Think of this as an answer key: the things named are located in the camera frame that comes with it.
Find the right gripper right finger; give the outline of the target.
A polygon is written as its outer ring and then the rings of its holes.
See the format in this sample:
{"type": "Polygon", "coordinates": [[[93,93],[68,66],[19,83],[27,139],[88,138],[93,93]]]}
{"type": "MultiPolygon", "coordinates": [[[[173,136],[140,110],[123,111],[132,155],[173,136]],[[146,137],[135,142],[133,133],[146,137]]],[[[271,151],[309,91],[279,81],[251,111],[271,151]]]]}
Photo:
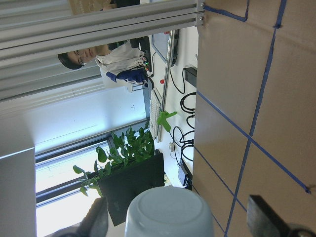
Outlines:
{"type": "Polygon", "coordinates": [[[253,237],[295,237],[296,232],[259,195],[250,195],[247,226],[253,237]]]}

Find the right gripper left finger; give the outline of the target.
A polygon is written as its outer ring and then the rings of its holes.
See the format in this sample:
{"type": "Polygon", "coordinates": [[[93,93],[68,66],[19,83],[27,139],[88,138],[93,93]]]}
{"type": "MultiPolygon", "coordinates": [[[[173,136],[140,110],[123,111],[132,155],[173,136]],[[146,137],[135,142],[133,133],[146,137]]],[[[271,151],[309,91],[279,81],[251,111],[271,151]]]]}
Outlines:
{"type": "Polygon", "coordinates": [[[97,198],[78,227],[67,227],[58,231],[59,237],[105,237],[108,232],[108,202],[97,198]]]}

